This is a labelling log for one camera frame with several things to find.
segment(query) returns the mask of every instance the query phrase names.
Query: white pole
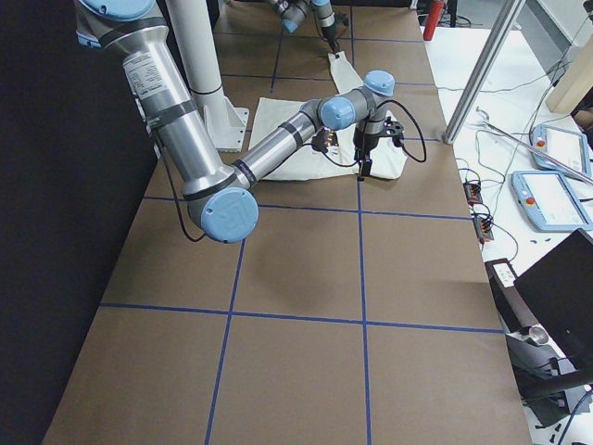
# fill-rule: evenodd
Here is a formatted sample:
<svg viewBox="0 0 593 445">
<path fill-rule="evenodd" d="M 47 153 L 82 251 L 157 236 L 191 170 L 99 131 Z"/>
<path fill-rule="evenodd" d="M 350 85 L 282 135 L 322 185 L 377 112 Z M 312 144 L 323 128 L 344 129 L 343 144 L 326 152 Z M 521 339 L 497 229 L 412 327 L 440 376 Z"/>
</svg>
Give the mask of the white pole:
<svg viewBox="0 0 593 445">
<path fill-rule="evenodd" d="M 224 95 L 206 0 L 166 0 L 192 96 L 219 151 L 241 151 L 249 110 Z"/>
</svg>

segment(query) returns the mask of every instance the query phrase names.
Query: brown table surface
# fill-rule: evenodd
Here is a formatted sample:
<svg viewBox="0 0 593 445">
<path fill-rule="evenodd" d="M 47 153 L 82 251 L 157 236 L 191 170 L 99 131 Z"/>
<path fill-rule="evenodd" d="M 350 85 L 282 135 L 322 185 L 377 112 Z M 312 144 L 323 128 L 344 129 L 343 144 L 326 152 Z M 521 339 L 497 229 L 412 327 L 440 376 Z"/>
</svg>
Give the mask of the brown table surface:
<svg viewBox="0 0 593 445">
<path fill-rule="evenodd" d="M 531 443 L 415 12 L 335 9 L 359 73 L 396 76 L 428 162 L 258 184 L 259 225 L 230 246 L 183 238 L 159 164 L 45 444 Z M 262 96 L 336 94 L 311 18 L 281 35 L 269 6 L 232 2 L 215 41 L 249 128 Z"/>
</svg>

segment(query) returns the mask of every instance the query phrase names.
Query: white cloth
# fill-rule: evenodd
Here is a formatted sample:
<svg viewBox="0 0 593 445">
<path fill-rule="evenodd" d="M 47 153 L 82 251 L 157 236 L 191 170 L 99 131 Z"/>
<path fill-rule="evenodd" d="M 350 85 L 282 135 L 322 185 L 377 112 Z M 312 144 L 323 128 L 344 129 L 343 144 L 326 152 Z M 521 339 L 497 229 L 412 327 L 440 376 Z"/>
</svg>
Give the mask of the white cloth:
<svg viewBox="0 0 593 445">
<path fill-rule="evenodd" d="M 346 55 L 341 52 L 340 57 L 329 55 L 335 85 L 340 93 L 347 93 L 353 88 L 362 85 L 362 79 L 347 61 Z M 262 97 L 259 100 L 253 122 L 253 130 L 249 141 L 249 149 L 259 143 L 268 134 L 273 132 L 278 125 L 298 113 L 302 102 L 288 100 L 275 100 Z M 339 147 L 330 148 L 328 156 L 339 164 L 349 165 L 354 161 L 354 136 L 355 125 L 337 132 Z M 371 175 L 384 179 L 398 178 L 404 168 L 406 156 L 401 148 L 393 145 L 389 138 L 383 138 L 372 153 Z M 359 167 L 344 168 L 331 163 L 321 153 L 310 146 L 304 146 L 291 156 L 274 172 L 264 179 L 270 181 L 307 181 L 309 179 L 329 178 L 345 174 L 358 173 Z"/>
</svg>

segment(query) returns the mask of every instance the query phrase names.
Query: white label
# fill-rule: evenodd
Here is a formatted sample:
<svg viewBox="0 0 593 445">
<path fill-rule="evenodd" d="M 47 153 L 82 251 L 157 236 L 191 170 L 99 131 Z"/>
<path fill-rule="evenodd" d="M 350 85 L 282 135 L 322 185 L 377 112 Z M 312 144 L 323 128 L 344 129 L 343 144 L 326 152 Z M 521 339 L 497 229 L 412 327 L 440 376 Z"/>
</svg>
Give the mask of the white label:
<svg viewBox="0 0 593 445">
<path fill-rule="evenodd" d="M 133 90 L 141 100 L 168 89 L 149 53 L 129 58 L 124 62 L 123 68 Z"/>
<path fill-rule="evenodd" d="M 515 286 L 515 275 L 512 274 L 509 264 L 502 262 L 494 265 L 494 270 L 500 279 L 500 282 L 505 287 Z"/>
</svg>

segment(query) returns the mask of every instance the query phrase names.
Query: power strip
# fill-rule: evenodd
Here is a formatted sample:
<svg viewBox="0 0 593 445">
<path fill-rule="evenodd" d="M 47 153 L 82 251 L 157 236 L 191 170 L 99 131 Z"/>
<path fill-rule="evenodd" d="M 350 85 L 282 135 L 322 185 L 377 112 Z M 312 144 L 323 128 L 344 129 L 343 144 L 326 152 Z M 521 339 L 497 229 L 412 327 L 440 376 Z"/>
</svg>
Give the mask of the power strip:
<svg viewBox="0 0 593 445">
<path fill-rule="evenodd" d="M 476 183 L 463 183 L 463 191 L 465 198 L 469 205 L 483 204 L 482 193 L 480 193 L 480 186 Z"/>
<path fill-rule="evenodd" d="M 487 228 L 486 218 L 480 215 L 474 215 L 472 217 L 473 229 L 475 235 L 478 237 L 480 244 L 484 244 L 490 241 L 494 241 L 494 235 L 492 235 L 492 229 Z"/>
</svg>

